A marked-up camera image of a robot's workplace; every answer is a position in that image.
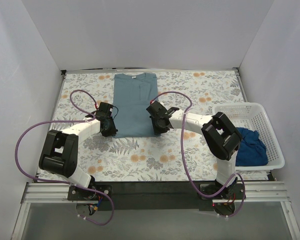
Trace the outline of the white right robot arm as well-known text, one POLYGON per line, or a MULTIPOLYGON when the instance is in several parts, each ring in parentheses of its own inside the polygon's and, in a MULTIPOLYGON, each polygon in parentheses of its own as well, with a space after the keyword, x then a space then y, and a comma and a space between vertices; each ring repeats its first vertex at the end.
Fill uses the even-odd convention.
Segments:
POLYGON ((227 199, 235 192, 238 181, 236 174, 236 157, 241 145, 242 135, 223 112, 215 115, 199 115, 188 113, 177 107, 166 109, 159 101, 153 100, 146 109, 150 114, 154 133, 160 135, 170 129, 201 134, 217 160, 217 175, 215 179, 216 192, 209 194, 206 189, 200 190, 193 183, 187 169, 185 173, 190 184, 199 195, 208 199, 220 197, 227 199))

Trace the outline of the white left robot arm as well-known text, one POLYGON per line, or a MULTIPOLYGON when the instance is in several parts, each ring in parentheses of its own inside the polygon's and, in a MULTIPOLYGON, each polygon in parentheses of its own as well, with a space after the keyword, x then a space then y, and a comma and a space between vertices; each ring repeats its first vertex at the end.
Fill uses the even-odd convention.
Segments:
POLYGON ((116 107, 112 104, 101 102, 96 111, 88 114, 82 123, 63 130, 50 130, 43 145, 39 168, 74 185, 85 200, 93 199, 97 191, 108 196, 112 193, 110 185, 97 185, 95 178, 78 165, 78 152, 79 145, 93 135, 116 135, 118 130, 113 109, 116 107))

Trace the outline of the light blue t shirt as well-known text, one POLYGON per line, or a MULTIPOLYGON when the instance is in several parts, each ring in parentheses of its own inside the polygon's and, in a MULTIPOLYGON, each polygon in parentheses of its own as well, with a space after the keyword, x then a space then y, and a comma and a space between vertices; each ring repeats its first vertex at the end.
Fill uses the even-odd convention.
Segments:
POLYGON ((115 138, 154 137, 146 108, 158 95, 157 76, 153 73, 114 76, 113 105, 118 108, 114 119, 115 138))

